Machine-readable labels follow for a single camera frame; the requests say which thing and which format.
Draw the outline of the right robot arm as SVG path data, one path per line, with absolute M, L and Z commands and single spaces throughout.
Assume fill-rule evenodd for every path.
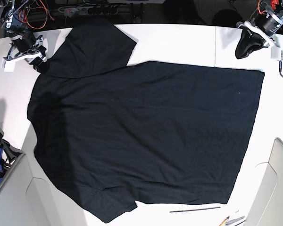
M 49 65 L 44 47 L 44 37 L 36 37 L 33 30 L 45 27 L 47 21 L 54 20 L 44 0 L 2 0 L 0 2 L 0 27 L 4 29 L 11 41 L 6 57 L 3 57 L 1 68 L 5 72 L 13 72 L 16 62 L 26 61 L 34 70 L 44 73 Z M 28 21 L 32 9 L 43 9 L 45 19 L 40 27 L 32 26 Z

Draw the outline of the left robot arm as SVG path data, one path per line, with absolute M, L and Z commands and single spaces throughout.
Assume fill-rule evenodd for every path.
M 283 0 L 260 0 L 250 19 L 237 22 L 242 29 L 241 37 L 235 50 L 237 59 L 248 57 L 262 48 L 271 48 L 271 58 L 281 61 L 281 49 L 276 32 L 283 25 Z

